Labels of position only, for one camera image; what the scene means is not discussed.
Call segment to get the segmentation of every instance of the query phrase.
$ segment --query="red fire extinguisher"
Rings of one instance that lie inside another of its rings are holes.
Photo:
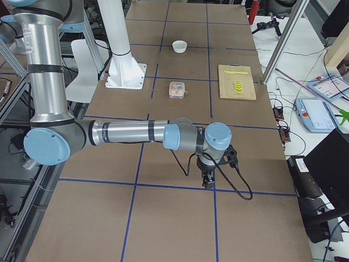
[[[253,21],[255,20],[259,6],[260,6],[260,0],[254,0],[252,2],[251,11],[250,11],[250,15],[249,15],[249,24],[250,25],[252,25]]]

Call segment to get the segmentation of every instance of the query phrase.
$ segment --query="small plastic container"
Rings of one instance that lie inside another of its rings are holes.
[[[182,99],[185,93],[185,84],[183,82],[171,82],[169,87],[170,98]]]
[[[184,53],[186,51],[187,43],[182,40],[177,40],[172,43],[174,52]]]

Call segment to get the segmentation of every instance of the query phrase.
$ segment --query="white table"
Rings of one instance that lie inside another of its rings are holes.
[[[280,22],[279,27],[281,32],[285,28],[287,19],[288,18],[285,18],[284,20],[278,19],[278,21]],[[255,18],[254,24],[251,25],[251,30],[254,31],[257,28],[256,24],[258,22],[269,22],[269,21],[270,21],[269,16],[257,16]],[[258,51],[258,56],[261,62],[261,67],[262,67],[262,70],[264,71],[278,43],[278,36],[275,32],[275,29],[271,28],[271,29],[262,30],[255,33],[254,41],[255,41],[256,48]],[[284,52],[291,52],[291,53],[306,55],[306,54],[318,52],[322,49],[324,49],[324,46],[319,40],[310,22],[307,19],[302,18],[298,21],[295,29],[293,30],[292,35],[290,36],[290,39],[287,42],[287,45],[284,49]],[[325,51],[323,52],[321,51],[319,53],[309,55],[309,56],[292,55],[289,53],[284,53],[277,65],[277,68],[279,68],[281,71],[285,72],[286,74],[290,75],[294,79],[309,81],[319,75],[326,74],[326,70],[323,65],[324,54],[325,54]],[[339,75],[336,68],[328,68],[328,71],[329,73]],[[283,98],[293,103],[297,96],[313,97],[313,95],[307,90],[300,88],[295,83],[287,82],[283,79],[277,79],[280,87],[280,90],[277,90],[278,87],[276,85],[276,78],[278,77],[285,78],[278,72],[274,72],[272,74],[272,77],[267,83],[267,87],[268,87],[268,91],[270,92],[269,93],[270,98],[276,98],[282,101],[283,106],[292,107],[292,104],[283,100]],[[339,106],[340,108],[343,108],[346,111],[349,111],[349,103],[345,102],[342,99],[337,99],[334,102],[334,104]],[[296,112],[291,113],[291,112],[292,112],[291,108],[284,108],[285,121],[290,125],[292,132],[298,134],[305,140],[306,149],[302,154],[307,155],[327,135],[315,134],[307,131],[303,126],[303,124],[301,123],[297,113]],[[334,109],[333,109],[333,113],[338,114],[338,112]],[[342,129],[345,133],[349,133],[349,123],[346,122],[343,125]],[[286,144],[286,149],[285,149],[286,156],[299,154],[304,149],[304,143],[300,138],[298,138],[294,134],[291,134],[290,137],[291,137],[291,142]],[[342,225],[342,227],[344,228],[344,230],[347,230],[346,225]],[[348,248],[349,234],[343,233],[343,238],[344,238],[344,242],[331,243],[330,246],[333,247],[335,251],[333,252],[329,251],[327,253],[327,260],[334,260],[333,256],[342,256],[347,258],[349,257],[349,248]],[[311,247],[313,257],[316,259],[322,260],[325,252],[324,247],[327,245],[327,240],[317,244],[313,244],[311,241],[309,241],[309,245]]]

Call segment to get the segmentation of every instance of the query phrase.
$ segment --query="white chair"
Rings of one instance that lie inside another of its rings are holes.
[[[107,47],[103,41],[96,43]],[[77,77],[66,87],[67,100],[78,103],[90,103],[98,84],[98,72],[93,62],[92,55],[87,47],[85,39],[71,42],[71,49],[79,69]],[[103,62],[107,61],[108,50],[98,46]]]

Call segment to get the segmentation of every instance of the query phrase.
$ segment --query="silver metal tube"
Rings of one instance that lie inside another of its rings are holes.
[[[3,40],[0,40],[0,54],[5,58],[10,66],[12,66],[18,76],[24,78],[27,75],[27,71],[23,68],[17,58],[11,53]]]
[[[19,13],[14,18],[22,25],[28,65],[62,66],[58,29],[62,21],[47,15]],[[63,73],[30,73],[35,116],[31,122],[71,120],[65,96]]]
[[[83,35],[85,36],[86,44],[91,53],[91,56],[97,68],[97,71],[101,73],[104,67],[103,59],[99,52],[98,46],[95,42],[93,32],[91,30],[91,26],[89,25],[88,18],[85,12],[83,12],[83,21],[84,21]]]
[[[163,141],[167,120],[154,122],[154,137]],[[96,145],[114,142],[149,142],[149,121],[100,122],[96,120],[92,128],[92,138]]]
[[[291,16],[288,19],[288,22],[286,24],[286,27],[282,33],[282,36],[272,54],[272,57],[270,58],[270,61],[266,67],[266,70],[264,71],[263,78],[262,78],[262,84],[266,84],[269,81],[270,76],[272,75],[281,55],[284,51],[284,48],[286,46],[286,43],[288,39],[291,36],[291,33],[293,29],[295,28],[297,21],[299,18],[303,15],[304,9],[308,5],[309,0],[298,0],[296,5],[294,6],[294,9],[291,12]]]

